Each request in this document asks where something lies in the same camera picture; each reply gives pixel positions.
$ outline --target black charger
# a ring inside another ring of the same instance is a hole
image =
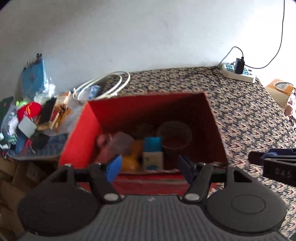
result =
[[[244,70],[244,57],[237,58],[236,62],[235,62],[235,67],[234,67],[234,72],[236,74],[242,74]]]

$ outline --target coiled white cable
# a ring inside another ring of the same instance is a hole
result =
[[[122,83],[122,74],[127,74],[128,75],[128,78],[127,80],[121,85]],[[119,81],[117,82],[117,84],[112,87],[111,89],[109,89],[107,92],[101,94],[100,96],[98,97],[95,97],[93,99],[91,99],[90,101],[92,100],[99,100],[99,99],[105,99],[105,98],[111,98],[113,96],[117,96],[117,93],[119,91],[121,91],[130,81],[131,79],[131,75],[128,73],[128,72],[125,72],[125,71],[117,71],[117,72],[112,72],[112,73],[109,73],[109,74],[106,74],[106,75],[103,75],[99,78],[96,78],[96,79],[93,79],[93,80],[90,80],[90,81],[87,81],[85,82],[84,84],[82,84],[81,86],[79,86],[77,89],[74,88],[74,92],[73,92],[73,99],[74,100],[77,100],[77,101],[80,101],[80,102],[86,102],[86,100],[80,100],[80,96],[81,94],[90,86],[92,85],[95,85],[99,82],[102,82],[103,79],[105,79],[106,77],[110,77],[110,76],[119,76]]]

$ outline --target green item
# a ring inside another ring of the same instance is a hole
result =
[[[24,106],[24,105],[26,105],[26,104],[28,104],[28,102],[27,101],[25,101],[25,100],[21,100],[21,101],[17,101],[16,103],[15,103],[15,105],[17,106],[17,107],[22,107],[22,106]]]
[[[8,143],[15,145],[17,143],[17,134],[14,133],[11,137],[7,137],[5,139]]]

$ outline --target white wall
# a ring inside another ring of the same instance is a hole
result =
[[[283,0],[11,0],[0,11],[0,98],[40,52],[58,91],[116,70],[214,65],[234,45],[260,67],[278,49],[282,8]],[[286,0],[282,49],[256,72],[264,84],[296,84],[295,30],[296,3]]]

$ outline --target brown cardboard box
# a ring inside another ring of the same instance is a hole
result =
[[[10,159],[0,158],[0,171],[12,176],[15,174],[16,165]]]
[[[0,199],[0,209],[1,209],[2,207],[9,209],[7,203],[6,203],[4,200]]]
[[[13,186],[11,183],[2,182],[0,193],[4,201],[7,203],[8,207],[17,213],[17,205],[20,200],[24,197],[24,193]]]
[[[17,165],[12,184],[23,192],[29,192],[46,177],[43,172],[32,162],[20,161]]]
[[[0,228],[0,237],[3,241],[15,241],[16,236],[12,231]]]
[[[286,104],[294,87],[282,80],[274,79],[265,88],[274,98],[281,110],[285,112]]]
[[[17,206],[20,200],[24,197],[24,193],[13,186],[11,183],[2,182],[0,190],[2,198],[7,203],[8,207],[12,210],[4,210],[6,214],[10,217],[9,222],[14,234],[19,237],[24,233],[24,228],[17,217]]]
[[[16,237],[21,236],[25,232],[19,218],[15,213],[6,208],[1,208],[1,214],[4,214],[5,220],[3,220],[3,222],[5,222],[5,225],[7,227],[6,229],[12,230]]]
[[[12,182],[12,176],[0,171],[0,182],[3,181]]]
[[[7,208],[0,208],[0,228],[12,230],[11,219],[14,216],[13,212]]]

